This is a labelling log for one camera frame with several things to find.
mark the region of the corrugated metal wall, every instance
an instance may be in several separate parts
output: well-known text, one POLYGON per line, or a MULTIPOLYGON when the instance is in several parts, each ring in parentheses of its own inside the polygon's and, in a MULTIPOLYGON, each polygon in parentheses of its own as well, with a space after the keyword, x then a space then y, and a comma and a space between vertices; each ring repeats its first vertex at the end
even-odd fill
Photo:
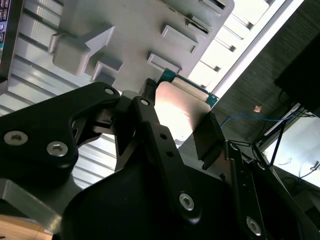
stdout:
MULTIPOLYGON (((8 91, 0 96, 0 116, 89 84, 89 75, 77 77, 61 70, 47 53, 62 9, 53 0, 24 1, 8 91)), ((112 174, 115 166, 114 138, 103 135, 79 149, 73 176, 79 186, 86 188, 112 174)))

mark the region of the black wire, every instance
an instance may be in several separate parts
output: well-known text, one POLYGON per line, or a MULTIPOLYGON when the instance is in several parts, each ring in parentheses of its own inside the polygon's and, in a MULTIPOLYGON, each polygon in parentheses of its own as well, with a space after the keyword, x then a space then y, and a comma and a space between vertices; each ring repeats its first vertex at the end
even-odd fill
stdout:
POLYGON ((264 124, 263 124, 263 126, 262 126, 262 128, 261 128, 261 131, 260 131, 259 134, 256 136, 256 138, 253 140, 252 144, 255 144, 255 143, 256 143, 256 141, 258 140, 258 138, 260 137, 260 135, 263 133, 266 125, 267 125, 267 122, 264 121, 264 124))
POLYGON ((299 177, 299 179, 303 179, 304 177, 306 177, 306 176, 308 176, 308 175, 310 175, 310 174, 312 174, 315 170, 317 170, 318 168, 316 167, 315 169, 313 169, 311 172, 309 172, 308 174, 306 174, 306 175, 304 175, 304 176, 301 176, 301 177, 299 177))

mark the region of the black metal bracket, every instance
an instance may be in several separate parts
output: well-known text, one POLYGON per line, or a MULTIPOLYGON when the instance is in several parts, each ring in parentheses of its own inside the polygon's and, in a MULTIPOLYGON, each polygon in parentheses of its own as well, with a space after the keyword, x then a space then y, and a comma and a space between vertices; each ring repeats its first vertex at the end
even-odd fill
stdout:
POLYGON ((252 174, 240 149, 226 141, 224 152, 210 167, 233 192, 237 225, 249 239, 267 239, 252 174))
POLYGON ((159 170, 175 215, 189 224, 200 220, 201 206, 171 133, 159 124, 153 103, 142 96, 120 97, 116 89, 96 82, 1 117, 0 125, 1 178, 40 188, 59 186, 78 160, 78 147, 108 133, 117 136, 117 152, 122 155, 117 169, 129 164, 140 147, 139 154, 146 154, 159 170), (49 147, 64 153, 57 156, 49 147), (182 194, 189 196, 187 205, 192 207, 181 202, 182 194))
POLYGON ((207 170, 224 149, 225 137, 213 112, 209 112, 196 130, 193 138, 198 160, 203 161, 202 168, 207 170))

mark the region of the reflective metal surface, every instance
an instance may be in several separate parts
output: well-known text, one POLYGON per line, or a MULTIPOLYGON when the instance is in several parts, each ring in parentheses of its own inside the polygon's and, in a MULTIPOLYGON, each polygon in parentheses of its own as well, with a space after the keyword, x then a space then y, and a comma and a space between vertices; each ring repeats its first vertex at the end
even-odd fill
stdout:
POLYGON ((6 144, 19 146, 28 141, 28 135, 22 131, 9 131, 4 135, 3 139, 6 144))
POLYGON ((154 108, 160 123, 170 129, 178 146, 210 111, 207 103, 169 82, 161 82, 157 87, 154 108))
POLYGON ((261 228, 258 225, 258 223, 253 220, 251 217, 247 216, 246 217, 246 224, 248 228, 257 236, 261 236, 261 228))
POLYGON ((0 179, 0 198, 52 233, 59 232, 62 213, 80 191, 81 188, 72 177, 63 186, 53 190, 0 179))

